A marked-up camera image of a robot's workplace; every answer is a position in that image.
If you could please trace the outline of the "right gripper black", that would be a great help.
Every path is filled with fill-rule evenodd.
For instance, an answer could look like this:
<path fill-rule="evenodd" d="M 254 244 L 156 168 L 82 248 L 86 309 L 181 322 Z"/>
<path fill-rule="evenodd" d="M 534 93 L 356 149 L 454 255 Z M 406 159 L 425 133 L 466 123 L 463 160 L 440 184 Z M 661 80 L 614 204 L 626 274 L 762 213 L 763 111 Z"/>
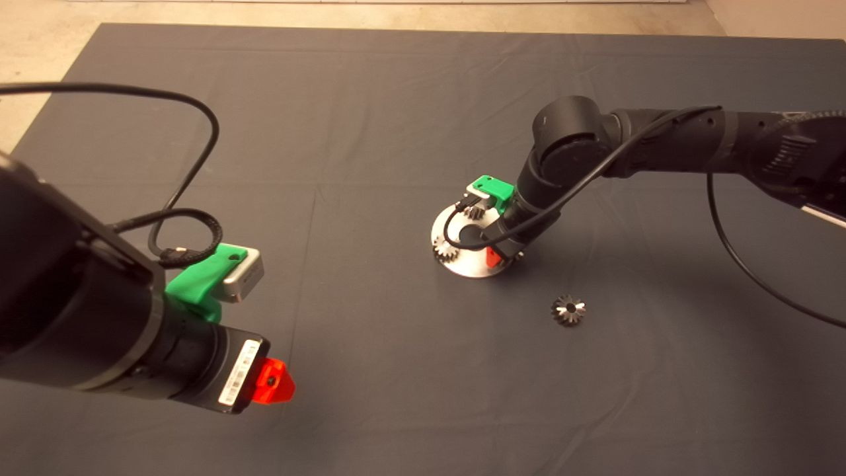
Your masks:
<path fill-rule="evenodd" d="M 486 267 L 504 268 L 506 261 L 514 261 L 534 240 L 546 232 L 561 216 L 561 208 L 548 211 L 527 201 L 520 192 L 514 193 L 505 212 L 484 229 Z"/>

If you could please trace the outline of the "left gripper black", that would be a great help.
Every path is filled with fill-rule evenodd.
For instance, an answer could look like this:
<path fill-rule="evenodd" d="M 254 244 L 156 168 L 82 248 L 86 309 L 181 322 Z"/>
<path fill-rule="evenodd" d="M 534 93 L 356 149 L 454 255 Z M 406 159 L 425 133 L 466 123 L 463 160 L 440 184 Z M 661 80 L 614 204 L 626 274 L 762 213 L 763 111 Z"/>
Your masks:
<path fill-rule="evenodd" d="M 166 317 L 161 334 L 166 399 L 235 415 L 251 401 L 275 405 L 294 397 L 288 366 L 266 358 L 271 343 L 262 335 L 187 316 Z"/>

